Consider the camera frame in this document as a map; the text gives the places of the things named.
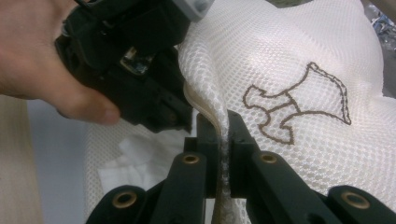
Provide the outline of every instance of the brown stitched outline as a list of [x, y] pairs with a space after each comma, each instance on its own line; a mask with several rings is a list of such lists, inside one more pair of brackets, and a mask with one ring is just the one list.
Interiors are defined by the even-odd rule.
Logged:
[[[342, 105], [342, 109], [341, 110], [342, 110], [342, 114], [343, 114], [343, 118], [342, 119], [338, 118], [337, 116], [335, 116], [333, 114], [330, 114], [330, 113], [327, 113], [327, 112], [323, 112], [323, 111], [305, 111], [305, 112], [302, 112], [300, 107], [297, 105], [297, 102], [289, 94], [289, 91], [295, 89], [297, 86], [301, 85], [306, 80], [306, 78], [308, 77], [308, 74], [309, 74], [309, 69], [312, 69], [313, 71], [317, 72], [321, 76], [328, 78], [331, 82], [333, 82], [335, 85], [337, 85], [337, 87], [341, 90], [340, 96], [341, 96], [341, 105]], [[261, 91], [262, 93], [260, 94], [260, 96], [261, 97], [266, 97], [266, 98], [275, 98], [275, 97], [278, 97], [278, 96], [280, 96], [282, 94], [286, 94], [288, 96], [288, 98], [290, 99], [290, 102], [285, 103], [283, 105], [276, 106], [276, 107], [272, 108], [271, 110], [266, 110], [265, 108], [263, 108], [261, 106], [257, 106], [257, 105], [248, 105], [246, 98], [247, 98], [248, 93], [250, 92], [251, 88], [256, 88], [257, 90]], [[264, 136], [266, 136], [266, 137], [268, 137], [268, 138], [270, 138], [270, 139], [272, 139], [272, 140], [274, 140], [274, 141], [276, 141], [278, 143], [287, 144], [287, 145], [293, 145], [294, 144], [293, 129], [292, 129], [291, 126], [287, 126], [285, 124], [286, 124], [287, 121], [289, 121], [292, 118], [297, 117], [297, 116], [309, 115], [309, 114], [312, 114], [312, 115], [325, 115], [325, 116], [328, 116], [328, 117], [331, 117], [331, 118], [334, 118], [334, 119], [339, 119], [339, 120], [341, 120], [342, 122], [344, 122], [347, 125], [350, 125], [352, 123], [352, 121], [351, 121], [351, 119], [349, 117], [349, 110], [348, 110], [348, 107], [347, 107], [347, 87], [343, 84], [343, 82], [340, 79], [338, 79], [337, 77], [335, 77], [333, 75], [330, 75], [329, 73], [327, 73], [324, 70], [320, 69], [318, 67], [318, 65], [313, 63], [313, 62], [309, 63], [306, 66], [305, 74], [304, 74], [303, 78], [297, 84], [291, 86], [290, 88], [282, 91], [281, 93], [279, 93], [277, 95], [266, 96], [265, 93], [266, 93], [265, 90], [260, 89], [257, 86], [255, 86], [254, 84], [252, 84], [250, 87], [247, 88], [247, 91], [245, 92], [245, 94], [243, 96], [243, 103], [244, 103], [244, 105], [245, 105], [245, 107], [247, 109], [251, 109], [251, 108], [256, 107], [256, 108], [259, 108], [262, 111], [264, 111], [264, 113], [267, 116], [268, 120], [264, 124], [259, 124], [258, 125], [259, 126], [259, 130]], [[276, 111], [276, 110], [278, 110], [278, 109], [280, 109], [282, 107], [288, 106], [288, 105], [294, 105], [294, 107], [297, 110], [297, 113], [289, 115], [288, 117], [286, 117], [285, 119], [283, 119], [280, 122], [279, 129], [286, 129], [290, 133], [290, 140], [289, 141], [283, 141], [281, 139], [275, 138], [275, 137], [267, 134], [262, 129], [263, 129], [264, 126], [266, 126], [266, 125], [268, 125], [270, 123], [270, 121], [271, 121], [270, 113], [271, 112], [274, 112], [274, 111]]]

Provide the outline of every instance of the embroidered logo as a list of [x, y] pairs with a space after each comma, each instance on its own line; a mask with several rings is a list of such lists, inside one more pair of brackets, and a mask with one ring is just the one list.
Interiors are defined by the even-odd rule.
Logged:
[[257, 108], [265, 113], [267, 120], [258, 124], [260, 132], [282, 144], [294, 144], [293, 128], [287, 122], [297, 116], [325, 115], [351, 124], [346, 86], [315, 63], [307, 65], [303, 78], [297, 84], [279, 94], [271, 95], [251, 85], [243, 102], [246, 108]]

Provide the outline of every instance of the hand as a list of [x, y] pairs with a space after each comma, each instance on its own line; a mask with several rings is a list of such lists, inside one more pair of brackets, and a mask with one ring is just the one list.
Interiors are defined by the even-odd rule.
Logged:
[[82, 86], [61, 62], [54, 40], [72, 0], [1, 0], [0, 94], [42, 99], [70, 119], [114, 124], [120, 111]]

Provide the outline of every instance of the finger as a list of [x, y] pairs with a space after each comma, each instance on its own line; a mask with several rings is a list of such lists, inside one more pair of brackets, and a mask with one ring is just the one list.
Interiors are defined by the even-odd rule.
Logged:
[[35, 83], [37, 98], [54, 105], [70, 119], [105, 125], [117, 123], [120, 111], [103, 94], [76, 81], [59, 61], [48, 63], [45, 74]]

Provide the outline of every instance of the white mesh bag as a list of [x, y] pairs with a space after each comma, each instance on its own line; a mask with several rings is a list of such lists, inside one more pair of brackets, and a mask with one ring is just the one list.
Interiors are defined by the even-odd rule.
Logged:
[[[396, 210], [396, 101], [382, 96], [383, 59], [360, 0], [276, 8], [263, 0], [216, 0], [179, 48], [192, 105], [226, 144], [227, 109], [262, 150], [286, 159], [314, 190], [351, 185]], [[120, 155], [121, 123], [92, 126], [87, 211], [103, 196], [97, 169]], [[243, 201], [230, 223], [249, 223]]]

